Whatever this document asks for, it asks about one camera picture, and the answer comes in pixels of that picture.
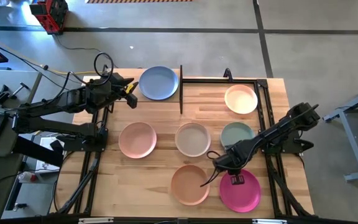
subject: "desk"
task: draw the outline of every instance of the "desk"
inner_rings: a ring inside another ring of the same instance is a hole
[[[129,75],[126,69],[117,69],[121,75]],[[268,79],[270,99],[275,122],[289,110],[283,79]],[[170,194],[170,182],[174,172],[185,164],[194,164],[210,176],[214,170],[212,162],[205,156],[190,158],[175,147],[177,129],[188,122],[206,126],[211,133],[210,150],[222,152],[220,134],[223,127],[233,121],[248,124],[255,132],[260,129],[256,111],[250,114],[235,114],[224,104],[224,93],[232,84],[189,84],[183,86],[183,114],[179,104],[169,101],[141,101],[136,109],[126,103],[114,104],[109,115],[107,128],[109,139],[102,153],[95,188],[92,216],[109,217],[195,217],[195,218],[272,218],[273,207],[270,196],[265,157],[258,152],[247,164],[246,169],[259,180],[262,199],[259,206],[249,213],[236,213],[228,209],[219,198],[219,181],[211,183],[207,199],[200,205],[189,207],[177,202]],[[91,121],[91,115],[78,113],[73,122],[81,124]],[[154,151],[143,159],[124,156],[118,146],[120,132],[130,123],[149,123],[157,132]],[[68,200],[80,178],[84,154],[76,152],[65,162],[57,184],[57,203],[61,207]],[[299,158],[283,156],[287,184],[304,208],[313,213],[305,171]],[[283,209],[282,193],[277,191],[280,208]],[[85,189],[82,209],[88,195]]]
[[[30,90],[23,89],[17,94],[17,100],[7,100],[4,106],[9,108],[17,107],[21,103],[31,102],[41,75],[38,72],[22,72],[22,71],[8,71],[0,70],[0,88],[5,84],[10,88],[10,91],[15,91],[20,87],[20,81],[23,81]],[[0,136],[0,148],[13,148],[17,138],[17,134],[12,130],[12,119],[9,119]],[[0,157],[0,178],[7,175],[13,175],[18,172],[22,164],[23,156],[20,154],[10,154],[6,157]],[[0,218],[11,193],[12,185],[15,178],[9,178],[0,182]]]

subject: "plate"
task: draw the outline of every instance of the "plate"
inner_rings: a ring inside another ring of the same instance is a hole
[[[224,94],[226,106],[235,113],[247,114],[253,112],[258,105],[255,92],[245,85],[234,85]]]
[[[223,204],[235,212],[250,212],[258,206],[261,189],[258,179],[249,171],[241,170],[244,184],[232,185],[231,176],[226,173],[219,186]]]
[[[178,76],[170,68],[157,66],[147,69],[139,78],[140,92],[151,100],[165,100],[178,89]]]
[[[157,134],[153,127],[143,122],[126,126],[118,138],[121,152],[133,159],[140,159],[149,155],[156,143]]]
[[[184,155],[197,157],[209,149],[211,135],[206,127],[198,123],[187,123],[178,129],[175,135],[175,144]]]
[[[222,146],[233,145],[244,139],[252,139],[255,137],[254,131],[242,122],[233,122],[226,125],[221,133]]]
[[[209,184],[200,187],[207,179],[206,173],[198,166],[185,165],[174,173],[171,192],[184,205],[198,205],[208,196]]]

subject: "wooden table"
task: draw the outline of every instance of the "wooden table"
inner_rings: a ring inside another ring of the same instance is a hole
[[[143,70],[116,69],[123,77],[137,78]],[[284,81],[281,78],[267,79],[275,122],[289,110]],[[249,213],[236,213],[228,209],[219,198],[219,181],[211,183],[207,199],[197,206],[185,206],[170,194],[170,182],[174,172],[185,164],[194,164],[204,169],[208,176],[214,170],[206,156],[186,157],[175,147],[177,129],[189,122],[206,126],[212,137],[211,150],[223,151],[219,137],[223,127],[233,121],[242,121],[254,131],[260,129],[258,114],[235,114],[224,104],[224,93],[231,84],[184,84],[183,114],[180,114],[179,99],[150,101],[137,95],[136,109],[125,102],[116,102],[114,113],[109,115],[108,146],[102,153],[98,180],[92,208],[92,216],[109,217],[208,217],[208,218],[272,218],[273,207],[265,157],[258,152],[246,169],[259,180],[262,198],[259,206]],[[91,122],[86,112],[74,116],[73,122]],[[157,132],[154,151],[143,159],[130,159],[119,150],[120,132],[136,121],[149,123]],[[57,185],[57,203],[61,207],[78,185],[84,153],[76,152],[65,162]],[[299,158],[283,154],[285,176],[289,189],[306,211],[313,213],[305,171]],[[282,193],[278,189],[280,208],[284,211]],[[88,188],[85,189],[82,209],[85,206]]]

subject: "gray floor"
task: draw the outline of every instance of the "gray floor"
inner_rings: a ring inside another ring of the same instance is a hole
[[[91,4],[68,1],[67,27],[257,28],[251,0],[195,0],[177,4]],[[358,30],[358,0],[259,0],[266,29]],[[0,26],[37,26],[27,6],[1,9]],[[122,68],[184,66],[185,75],[221,76],[229,67],[236,77],[266,77],[258,34],[67,32],[69,47],[96,47],[112,55]],[[266,35],[273,75],[284,78],[291,105],[319,103],[324,116],[358,93],[358,35]],[[61,71],[92,70],[93,51],[61,48],[43,32],[0,31],[0,41],[41,64]],[[11,58],[13,69],[30,70]],[[63,79],[49,75],[55,81]],[[48,98],[58,87],[45,83],[36,97]],[[70,121],[60,114],[52,119]],[[320,122],[304,138],[315,143],[305,152],[306,175],[315,213],[324,218],[358,222],[358,181],[343,175],[358,166],[340,123]],[[45,214],[51,185],[27,186],[20,200],[31,212],[4,217]]]

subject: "orange striped mat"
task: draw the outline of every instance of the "orange striped mat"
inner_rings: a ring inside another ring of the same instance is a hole
[[[88,0],[87,3],[190,2],[193,0]]]

